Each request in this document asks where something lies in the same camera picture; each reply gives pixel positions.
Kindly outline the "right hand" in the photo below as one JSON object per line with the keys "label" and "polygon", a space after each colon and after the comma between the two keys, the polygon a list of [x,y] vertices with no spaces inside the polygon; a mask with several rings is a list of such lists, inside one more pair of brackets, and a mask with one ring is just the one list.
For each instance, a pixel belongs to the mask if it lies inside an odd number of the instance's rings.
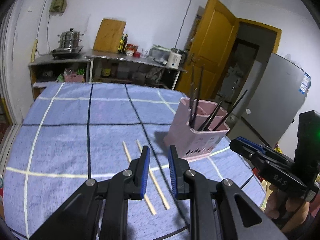
{"label": "right hand", "polygon": [[[267,204],[264,213],[272,219],[279,217],[279,211],[277,209],[278,189],[274,185],[270,185],[269,189],[272,191],[268,197]],[[292,213],[290,220],[282,227],[283,233],[289,233],[294,229],[301,226],[307,219],[310,209],[310,203],[302,200],[301,198],[288,198],[285,204],[287,212]]]}

